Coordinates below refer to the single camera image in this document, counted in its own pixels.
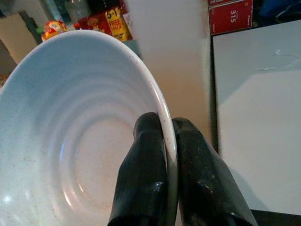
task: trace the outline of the number 315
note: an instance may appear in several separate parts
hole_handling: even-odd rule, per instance
[[[236,10],[231,10],[231,23],[235,23],[236,22]]]

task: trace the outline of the cardboard box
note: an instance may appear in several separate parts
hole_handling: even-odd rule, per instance
[[[209,8],[211,34],[252,27],[253,0],[239,0]]]

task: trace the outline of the yellow label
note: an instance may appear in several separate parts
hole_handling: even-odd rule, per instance
[[[110,26],[112,36],[120,41],[127,41],[129,37],[129,31],[126,22],[120,15],[120,8],[114,7],[105,12],[108,24]]]

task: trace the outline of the blue object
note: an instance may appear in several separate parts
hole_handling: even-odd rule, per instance
[[[298,4],[300,0],[265,0],[259,15],[264,17],[275,17],[290,5],[292,7],[289,9],[288,13],[301,10],[301,4]]]

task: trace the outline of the white table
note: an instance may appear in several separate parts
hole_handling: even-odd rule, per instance
[[[301,62],[273,55],[301,55],[300,28],[214,37],[220,150],[251,209],[301,215]]]

